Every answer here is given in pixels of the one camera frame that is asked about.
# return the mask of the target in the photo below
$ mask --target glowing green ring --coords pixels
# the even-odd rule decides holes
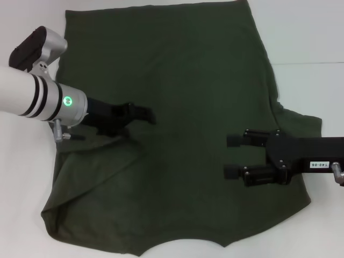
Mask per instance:
[[[71,106],[72,103],[73,103],[73,100],[71,99],[71,97],[66,96],[66,97],[64,97],[64,99],[63,99],[63,103],[64,103],[64,105],[66,105],[66,106]]]

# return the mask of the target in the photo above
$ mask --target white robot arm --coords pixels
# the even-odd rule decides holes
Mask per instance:
[[[84,124],[98,128],[99,134],[115,137],[133,120],[155,124],[149,108],[103,103],[53,81],[48,66],[66,50],[65,39],[43,26],[37,28],[12,52],[10,67],[0,67],[0,110],[54,123],[56,142],[83,139],[63,133],[61,126]]]

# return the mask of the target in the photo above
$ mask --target white surface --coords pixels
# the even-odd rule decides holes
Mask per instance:
[[[63,34],[64,10],[176,4],[182,0],[15,0],[0,4],[0,65],[36,27]],[[344,62],[340,0],[252,0],[252,12],[272,63]],[[344,136],[344,64],[274,66],[282,104],[321,117],[324,136]],[[0,113],[0,257],[134,257],[68,245],[46,233],[40,211],[49,196],[55,144],[47,124]],[[341,257],[344,188],[333,175],[305,175],[312,203],[287,221],[226,248],[200,240],[156,246],[143,257]]]

